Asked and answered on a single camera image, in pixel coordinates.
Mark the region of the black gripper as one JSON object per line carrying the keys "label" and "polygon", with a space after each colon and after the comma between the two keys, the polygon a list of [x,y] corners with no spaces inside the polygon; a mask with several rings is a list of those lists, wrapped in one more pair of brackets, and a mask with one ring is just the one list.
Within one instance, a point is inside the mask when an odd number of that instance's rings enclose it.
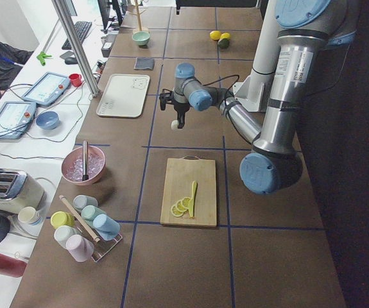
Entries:
{"label": "black gripper", "polygon": [[[176,15],[180,15],[180,8],[176,8]],[[175,103],[174,109],[177,113],[176,126],[178,129],[182,129],[185,125],[185,113],[189,111],[190,104],[188,103]]]}

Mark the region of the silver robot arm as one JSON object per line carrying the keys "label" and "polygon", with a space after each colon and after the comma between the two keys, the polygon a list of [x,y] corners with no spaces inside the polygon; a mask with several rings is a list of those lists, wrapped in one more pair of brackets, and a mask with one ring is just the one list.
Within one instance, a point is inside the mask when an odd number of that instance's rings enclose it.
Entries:
{"label": "silver robot arm", "polygon": [[293,147],[302,99],[320,51],[349,45],[356,34],[359,1],[268,1],[252,70],[231,89],[202,85],[193,65],[175,69],[175,86],[160,95],[185,114],[218,107],[252,151],[239,167],[244,185],[270,194],[295,184],[302,161]]}

